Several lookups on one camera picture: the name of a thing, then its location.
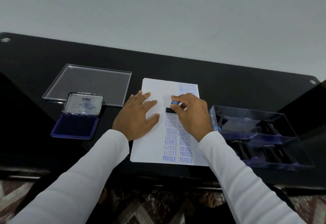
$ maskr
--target long sleeve shirt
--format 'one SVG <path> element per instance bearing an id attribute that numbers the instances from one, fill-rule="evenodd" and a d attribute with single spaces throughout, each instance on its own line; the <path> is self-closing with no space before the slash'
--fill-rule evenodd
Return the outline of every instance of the long sleeve shirt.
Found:
<path id="1" fill-rule="evenodd" d="M 238 158 L 217 131 L 208 133 L 199 148 L 222 187 L 236 223 L 305 223 Z M 10 224 L 85 223 L 113 168 L 128 153 L 126 137 L 108 130 Z"/>

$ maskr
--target person's right hand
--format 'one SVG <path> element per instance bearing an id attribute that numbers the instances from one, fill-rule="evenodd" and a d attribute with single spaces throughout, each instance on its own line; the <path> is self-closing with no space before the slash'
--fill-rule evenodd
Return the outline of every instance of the person's right hand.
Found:
<path id="1" fill-rule="evenodd" d="M 196 141 L 200 142 L 205 135 L 214 131 L 206 101 L 191 93 L 171 96 L 171 99 L 174 102 L 182 102 L 181 106 L 172 104 L 170 107 L 178 115 L 185 131 L 191 134 Z"/>

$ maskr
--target white paper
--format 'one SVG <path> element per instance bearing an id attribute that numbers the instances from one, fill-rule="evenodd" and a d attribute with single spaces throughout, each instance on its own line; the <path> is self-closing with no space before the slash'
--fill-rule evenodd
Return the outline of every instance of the white paper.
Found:
<path id="1" fill-rule="evenodd" d="M 171 105 L 171 95 L 188 92 L 199 97 L 198 85 L 173 81 L 143 79 L 143 93 L 151 92 L 147 101 L 156 99 L 146 118 L 155 113 L 161 115 L 157 125 L 144 137 L 134 140 L 130 160 L 132 162 L 164 163 L 208 166 L 197 146 L 198 142 L 183 128 L 177 114 L 166 113 Z"/>

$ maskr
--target white shirt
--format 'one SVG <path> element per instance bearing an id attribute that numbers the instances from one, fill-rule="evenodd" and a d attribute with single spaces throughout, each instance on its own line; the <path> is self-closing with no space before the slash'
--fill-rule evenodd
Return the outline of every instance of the white shirt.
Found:
<path id="1" fill-rule="evenodd" d="M 217 132 L 199 143 L 236 223 L 305 223 L 247 167 Z M 129 154 L 126 137 L 108 130 L 73 167 L 37 195 L 10 224 L 85 223 L 104 185 Z"/>

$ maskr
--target gray wall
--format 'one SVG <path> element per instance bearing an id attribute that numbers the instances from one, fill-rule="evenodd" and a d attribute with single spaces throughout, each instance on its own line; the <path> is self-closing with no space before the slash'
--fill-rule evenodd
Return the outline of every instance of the gray wall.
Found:
<path id="1" fill-rule="evenodd" d="M 326 79 L 325 0 L 0 0 L 0 31 Z"/>

